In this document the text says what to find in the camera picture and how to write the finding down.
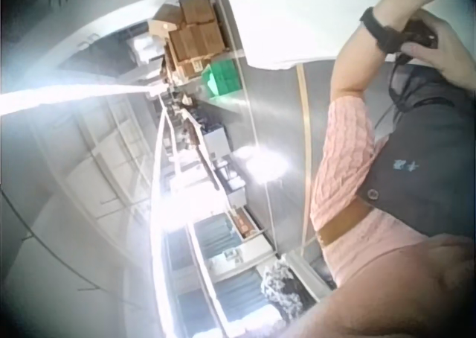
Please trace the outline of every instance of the watch strap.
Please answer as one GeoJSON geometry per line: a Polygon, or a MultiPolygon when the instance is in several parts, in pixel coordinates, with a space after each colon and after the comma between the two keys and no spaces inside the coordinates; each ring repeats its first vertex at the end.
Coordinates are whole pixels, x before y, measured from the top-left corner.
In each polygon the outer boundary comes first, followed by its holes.
{"type": "Polygon", "coordinates": [[[369,7],[364,11],[361,22],[364,23],[366,29],[377,40],[377,46],[386,54],[394,54],[400,50],[405,38],[395,29],[382,26],[373,15],[373,7],[369,7]]]}

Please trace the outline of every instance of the white cabinet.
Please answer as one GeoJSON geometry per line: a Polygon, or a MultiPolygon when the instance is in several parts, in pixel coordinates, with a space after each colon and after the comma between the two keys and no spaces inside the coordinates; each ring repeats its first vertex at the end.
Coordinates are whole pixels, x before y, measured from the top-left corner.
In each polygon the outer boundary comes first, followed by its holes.
{"type": "Polygon", "coordinates": [[[207,147],[210,160],[214,161],[231,153],[230,145],[223,127],[203,135],[205,146],[207,147]]]}
{"type": "Polygon", "coordinates": [[[228,200],[232,208],[242,208],[246,205],[245,187],[241,187],[228,194],[228,200]]]}

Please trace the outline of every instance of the person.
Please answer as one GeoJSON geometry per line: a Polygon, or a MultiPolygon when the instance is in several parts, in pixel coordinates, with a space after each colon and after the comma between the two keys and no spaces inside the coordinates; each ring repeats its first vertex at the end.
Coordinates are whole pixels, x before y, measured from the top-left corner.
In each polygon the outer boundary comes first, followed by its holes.
{"type": "Polygon", "coordinates": [[[338,288],[285,337],[447,337],[453,316],[472,314],[476,65],[448,23],[420,10],[431,1],[373,8],[382,26],[414,17],[438,38],[402,45],[434,68],[413,67],[393,89],[404,106],[388,138],[374,144],[364,105],[386,56],[376,39],[359,26],[335,61],[311,220],[338,288]]]}

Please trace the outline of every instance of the stacked boxes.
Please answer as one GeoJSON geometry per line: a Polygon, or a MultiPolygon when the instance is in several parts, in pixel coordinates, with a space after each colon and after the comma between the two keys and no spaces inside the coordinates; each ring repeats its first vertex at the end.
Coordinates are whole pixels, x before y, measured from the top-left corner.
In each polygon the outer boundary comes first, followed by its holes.
{"type": "Polygon", "coordinates": [[[171,67],[187,80],[197,77],[211,57],[225,50],[209,0],[181,0],[180,7],[165,4],[149,21],[149,32],[167,44],[171,67]]]}

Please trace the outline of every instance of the green container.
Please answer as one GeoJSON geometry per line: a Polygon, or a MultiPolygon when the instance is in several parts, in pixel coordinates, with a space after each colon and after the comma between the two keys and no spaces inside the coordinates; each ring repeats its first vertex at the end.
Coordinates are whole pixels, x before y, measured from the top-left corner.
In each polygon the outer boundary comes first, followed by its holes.
{"type": "Polygon", "coordinates": [[[202,80],[211,98],[227,95],[242,88],[233,60],[211,63],[202,72],[202,80]]]}

